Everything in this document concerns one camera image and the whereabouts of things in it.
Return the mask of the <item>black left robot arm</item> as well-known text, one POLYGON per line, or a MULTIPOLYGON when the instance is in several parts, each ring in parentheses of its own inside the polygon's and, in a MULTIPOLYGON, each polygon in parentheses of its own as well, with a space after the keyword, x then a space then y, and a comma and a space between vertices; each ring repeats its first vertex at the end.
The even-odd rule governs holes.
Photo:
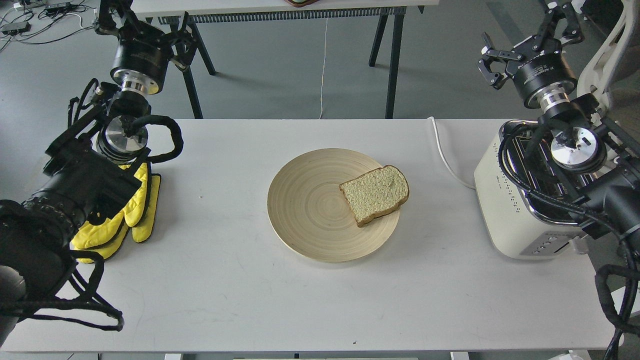
POLYGON ((115 319, 98 325, 120 331, 123 314, 98 294, 105 271, 93 251, 71 248, 80 228, 114 219, 142 187, 135 171, 178 157, 182 131, 169 116, 151 113, 147 97, 161 92, 169 64, 189 73, 201 43, 185 12, 170 32, 137 18, 130 0, 102 0, 94 29, 114 35, 112 82, 96 86, 89 105, 78 100, 67 128, 46 150, 48 182, 26 201, 1 201, 1 341, 26 319, 61 321, 41 310, 84 310, 115 319))

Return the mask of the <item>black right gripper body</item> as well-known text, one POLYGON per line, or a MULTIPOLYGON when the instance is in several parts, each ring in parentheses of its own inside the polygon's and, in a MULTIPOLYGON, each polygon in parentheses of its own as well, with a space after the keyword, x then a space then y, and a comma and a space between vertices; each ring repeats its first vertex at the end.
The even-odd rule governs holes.
POLYGON ((571 94, 578 78, 569 68, 562 51, 537 55, 526 62, 512 77, 515 89, 526 109, 540 109, 540 101, 544 89, 560 89, 565 94, 571 94))

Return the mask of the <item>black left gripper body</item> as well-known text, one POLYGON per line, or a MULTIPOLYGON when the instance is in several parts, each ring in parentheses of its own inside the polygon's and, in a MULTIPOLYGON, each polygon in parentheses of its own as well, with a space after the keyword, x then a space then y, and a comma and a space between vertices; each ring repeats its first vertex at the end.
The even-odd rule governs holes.
POLYGON ((119 38, 110 77, 121 87, 131 78, 138 79, 148 95, 158 94, 163 90, 170 59, 166 48, 119 38))

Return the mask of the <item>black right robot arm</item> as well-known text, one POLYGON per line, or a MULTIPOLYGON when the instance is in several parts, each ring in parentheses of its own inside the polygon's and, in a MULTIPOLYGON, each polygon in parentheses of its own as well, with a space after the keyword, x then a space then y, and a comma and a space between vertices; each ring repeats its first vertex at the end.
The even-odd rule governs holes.
POLYGON ((611 234, 625 265, 603 265, 595 287, 615 332, 604 359, 616 360, 639 300, 639 142, 607 116, 610 85, 639 34, 639 2, 624 0, 606 41, 577 76, 563 49, 585 38, 573 4, 545 11, 537 32, 508 50, 487 33, 478 70, 500 89, 512 80, 536 120, 499 128, 474 171, 475 191, 494 248, 517 260, 551 260, 578 239, 611 234))

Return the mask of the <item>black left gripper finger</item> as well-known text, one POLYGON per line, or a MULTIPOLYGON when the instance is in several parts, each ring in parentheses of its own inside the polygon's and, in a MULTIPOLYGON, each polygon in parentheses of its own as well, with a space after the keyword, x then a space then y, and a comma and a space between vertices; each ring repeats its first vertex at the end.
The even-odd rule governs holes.
POLYGON ((169 61, 181 72, 190 71, 197 52, 197 35, 194 35, 192 29, 191 15, 185 11, 169 25, 170 32, 167 34, 167 45, 171 55, 169 61))
POLYGON ((101 0, 98 6, 94 32, 98 35, 112 35, 119 40, 132 41, 135 39, 135 26, 130 20, 132 0, 101 0), (114 20, 114 14, 124 21, 118 28, 114 20))

